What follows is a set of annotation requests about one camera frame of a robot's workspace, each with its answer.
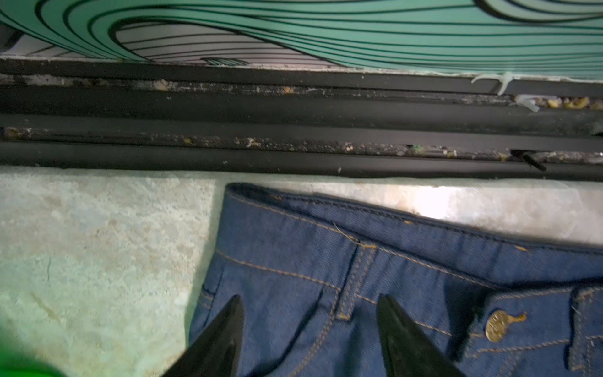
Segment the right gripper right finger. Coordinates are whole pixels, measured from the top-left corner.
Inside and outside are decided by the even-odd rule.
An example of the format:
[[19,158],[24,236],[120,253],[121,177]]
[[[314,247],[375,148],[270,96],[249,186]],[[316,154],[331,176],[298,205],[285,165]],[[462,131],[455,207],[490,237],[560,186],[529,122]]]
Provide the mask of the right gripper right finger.
[[376,309],[386,375],[461,376],[391,295],[380,295]]

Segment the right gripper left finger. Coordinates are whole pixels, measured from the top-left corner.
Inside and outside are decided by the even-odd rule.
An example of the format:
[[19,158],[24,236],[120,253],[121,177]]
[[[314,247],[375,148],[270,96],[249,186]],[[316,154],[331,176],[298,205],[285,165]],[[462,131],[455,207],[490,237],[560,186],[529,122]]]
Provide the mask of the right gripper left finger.
[[235,376],[243,327],[243,303],[234,295],[163,377]]

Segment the dark blue denim trousers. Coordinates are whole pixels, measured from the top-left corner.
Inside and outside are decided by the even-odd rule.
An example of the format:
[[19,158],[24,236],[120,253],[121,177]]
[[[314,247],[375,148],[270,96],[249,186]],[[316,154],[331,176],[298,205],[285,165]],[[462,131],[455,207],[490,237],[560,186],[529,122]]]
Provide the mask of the dark blue denim trousers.
[[234,295],[240,376],[385,375],[381,295],[465,375],[602,374],[599,248],[234,183],[189,339]]

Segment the green plastic basket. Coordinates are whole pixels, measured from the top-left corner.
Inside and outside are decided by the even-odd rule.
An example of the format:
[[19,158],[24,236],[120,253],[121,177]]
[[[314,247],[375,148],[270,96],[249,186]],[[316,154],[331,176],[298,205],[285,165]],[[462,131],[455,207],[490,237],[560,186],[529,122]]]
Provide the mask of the green plastic basket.
[[34,365],[2,366],[1,377],[62,377],[60,372]]

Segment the black side frame rail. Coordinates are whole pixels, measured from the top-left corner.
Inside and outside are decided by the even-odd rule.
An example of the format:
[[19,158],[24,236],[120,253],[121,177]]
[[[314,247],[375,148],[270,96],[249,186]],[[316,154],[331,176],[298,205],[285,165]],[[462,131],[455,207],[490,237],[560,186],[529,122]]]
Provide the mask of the black side frame rail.
[[602,179],[602,87],[3,59],[11,166]]

